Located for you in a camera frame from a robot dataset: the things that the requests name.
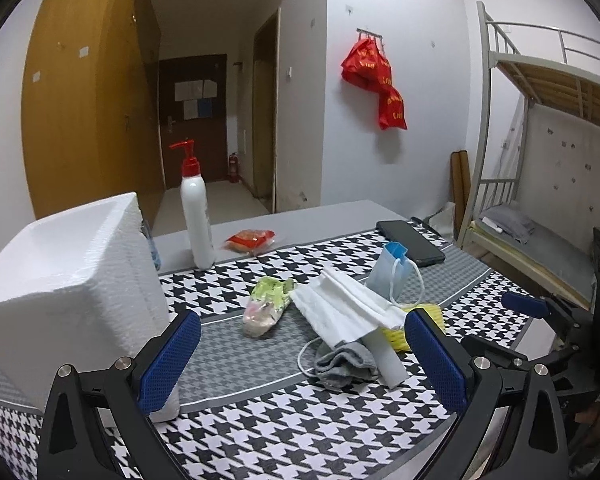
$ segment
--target houndstooth tablecloth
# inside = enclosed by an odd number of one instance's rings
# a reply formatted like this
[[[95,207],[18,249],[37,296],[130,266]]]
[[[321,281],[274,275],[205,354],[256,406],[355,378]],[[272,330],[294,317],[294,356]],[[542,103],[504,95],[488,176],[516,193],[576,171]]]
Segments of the houndstooth tablecloth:
[[[425,301],[443,307],[446,333],[514,346],[528,318],[504,309],[499,299],[506,290],[523,291],[415,227],[446,254],[444,264],[422,272]],[[292,307],[269,338],[241,335],[237,300],[260,277],[305,283],[325,264],[363,277],[386,242],[369,231],[160,277],[171,317],[191,309],[203,321],[200,346],[178,382],[181,415],[157,424],[192,478],[380,478],[448,426],[450,414],[412,354],[400,354],[410,374],[401,386],[356,383],[335,393],[298,373],[298,349],[315,334]],[[413,301],[418,291],[410,280],[401,301]],[[18,478],[36,477],[41,426],[42,414],[0,373],[0,454]],[[125,475],[140,478],[117,430],[107,434]]]

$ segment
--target smartphone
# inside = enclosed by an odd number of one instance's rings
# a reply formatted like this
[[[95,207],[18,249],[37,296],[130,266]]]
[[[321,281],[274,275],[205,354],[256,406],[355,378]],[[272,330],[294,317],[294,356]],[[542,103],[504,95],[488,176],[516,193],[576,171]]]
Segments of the smartphone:
[[[376,229],[392,242],[406,247],[408,259],[418,267],[429,267],[445,261],[445,253],[404,220],[381,221],[376,224]]]

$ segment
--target metal screw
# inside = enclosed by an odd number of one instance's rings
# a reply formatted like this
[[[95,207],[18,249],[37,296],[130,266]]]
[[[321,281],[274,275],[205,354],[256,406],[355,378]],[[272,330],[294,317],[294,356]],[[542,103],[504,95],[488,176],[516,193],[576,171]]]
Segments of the metal screw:
[[[71,373],[71,370],[73,370],[71,365],[62,365],[58,368],[58,375],[60,377],[67,377]]]
[[[126,370],[131,366],[132,363],[131,357],[121,357],[116,361],[116,368],[118,370]]]
[[[549,373],[549,370],[542,363],[538,363],[534,366],[534,370],[536,371],[536,374],[540,376],[545,376]]]
[[[474,365],[480,370],[486,370],[491,366],[491,362],[486,357],[479,356],[474,359]]]

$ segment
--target styrofoam box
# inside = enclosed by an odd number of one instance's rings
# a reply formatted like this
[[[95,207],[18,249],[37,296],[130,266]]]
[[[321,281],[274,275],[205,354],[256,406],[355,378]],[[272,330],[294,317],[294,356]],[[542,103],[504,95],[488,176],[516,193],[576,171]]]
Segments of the styrofoam box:
[[[109,368],[169,322],[135,193],[26,226],[0,252],[0,370],[44,411],[56,371]],[[153,420],[173,418],[177,392]]]

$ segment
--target fire extinguisher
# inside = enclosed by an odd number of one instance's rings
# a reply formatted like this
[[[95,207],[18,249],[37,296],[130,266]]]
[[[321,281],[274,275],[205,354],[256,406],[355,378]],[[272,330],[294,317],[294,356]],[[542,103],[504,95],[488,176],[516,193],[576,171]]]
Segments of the fire extinguisher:
[[[238,155],[236,153],[232,153],[229,155],[229,182],[232,184],[240,182],[240,175],[238,174],[239,169],[240,161],[238,160]]]

